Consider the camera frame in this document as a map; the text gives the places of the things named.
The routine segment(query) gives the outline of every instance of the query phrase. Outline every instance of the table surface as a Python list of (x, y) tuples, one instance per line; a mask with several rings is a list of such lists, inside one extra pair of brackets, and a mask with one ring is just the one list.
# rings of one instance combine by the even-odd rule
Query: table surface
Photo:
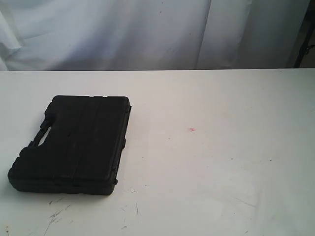
[[(132, 103), (110, 196), (17, 192), (57, 94)], [(0, 72), (0, 235), (314, 235), (315, 69)]]

